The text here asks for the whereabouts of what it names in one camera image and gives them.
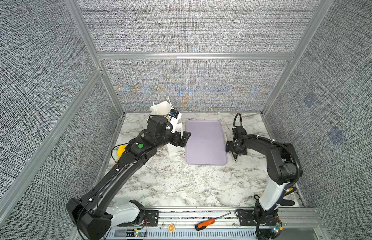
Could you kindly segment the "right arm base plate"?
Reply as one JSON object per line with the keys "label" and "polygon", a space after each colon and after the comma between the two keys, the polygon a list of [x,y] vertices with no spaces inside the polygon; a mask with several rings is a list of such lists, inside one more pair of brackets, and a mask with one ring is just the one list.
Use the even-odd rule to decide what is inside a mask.
{"label": "right arm base plate", "polygon": [[[258,220],[262,217],[262,209],[237,209],[235,215],[238,217],[241,226],[256,227]],[[278,209],[266,215],[260,223],[259,228],[269,228],[269,232],[279,233],[283,229],[282,221],[278,216]]]}

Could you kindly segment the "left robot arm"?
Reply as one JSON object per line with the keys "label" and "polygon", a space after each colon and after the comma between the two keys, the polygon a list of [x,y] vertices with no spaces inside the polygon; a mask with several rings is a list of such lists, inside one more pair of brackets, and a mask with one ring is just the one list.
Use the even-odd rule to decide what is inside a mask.
{"label": "left robot arm", "polygon": [[190,132],[173,132],[164,116],[150,116],[147,128],[131,139],[115,166],[81,198],[66,204],[81,239],[99,240],[111,228],[113,215],[106,210],[127,180],[167,144],[184,148]]}

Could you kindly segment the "white paper bag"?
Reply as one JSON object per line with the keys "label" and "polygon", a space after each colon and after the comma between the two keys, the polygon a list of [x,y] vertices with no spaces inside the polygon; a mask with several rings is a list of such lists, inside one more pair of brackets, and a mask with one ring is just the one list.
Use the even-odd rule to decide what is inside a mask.
{"label": "white paper bag", "polygon": [[[149,107],[150,109],[150,114],[151,115],[162,115],[166,117],[169,120],[169,112],[171,109],[175,109],[168,97],[167,101],[163,101],[159,104],[155,104],[154,102],[152,103],[152,106]],[[176,132],[183,132],[183,125],[182,125],[182,119],[177,125]]]}

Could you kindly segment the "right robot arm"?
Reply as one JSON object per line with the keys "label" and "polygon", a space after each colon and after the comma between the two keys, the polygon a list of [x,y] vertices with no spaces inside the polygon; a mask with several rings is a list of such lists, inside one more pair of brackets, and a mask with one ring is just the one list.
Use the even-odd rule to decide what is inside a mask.
{"label": "right robot arm", "polygon": [[256,200],[255,210],[264,215],[270,214],[279,206],[287,206],[284,196],[303,175],[294,146],[248,134],[243,126],[241,113],[235,115],[232,131],[234,137],[226,143],[226,151],[232,153],[235,159],[247,155],[248,150],[266,156],[269,181],[263,195]]}

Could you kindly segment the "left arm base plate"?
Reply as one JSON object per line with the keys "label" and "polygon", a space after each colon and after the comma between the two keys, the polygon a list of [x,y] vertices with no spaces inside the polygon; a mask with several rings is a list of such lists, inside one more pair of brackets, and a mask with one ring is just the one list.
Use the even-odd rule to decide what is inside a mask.
{"label": "left arm base plate", "polygon": [[149,227],[157,227],[159,220],[159,211],[158,210],[146,210],[142,213],[138,214],[136,220],[130,223],[126,223],[129,227],[138,227],[143,226],[145,224]]}

